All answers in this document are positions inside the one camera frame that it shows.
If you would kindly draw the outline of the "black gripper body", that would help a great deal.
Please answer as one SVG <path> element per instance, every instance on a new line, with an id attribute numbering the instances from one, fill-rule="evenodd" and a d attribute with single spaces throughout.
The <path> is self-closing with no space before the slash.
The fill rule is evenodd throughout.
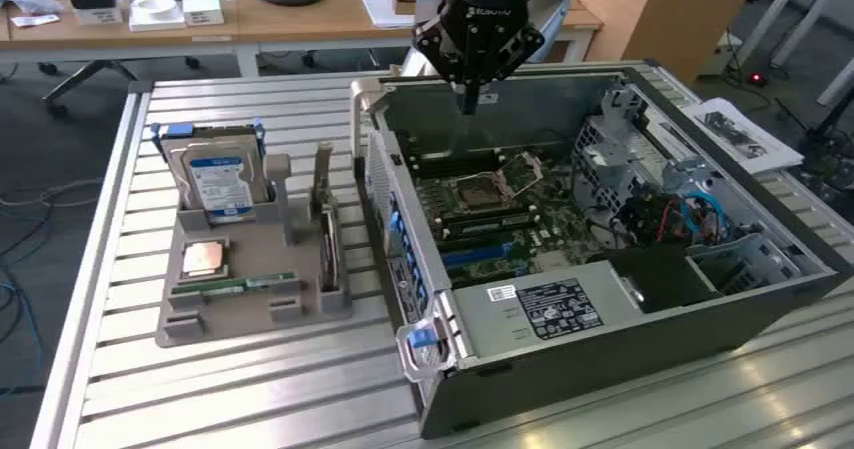
<path id="1" fill-rule="evenodd" d="M 469 84 L 471 27 L 503 26 L 515 32 L 528 20 L 528 0 L 444 0 L 440 16 L 456 47 L 464 53 L 464 74 Z"/>

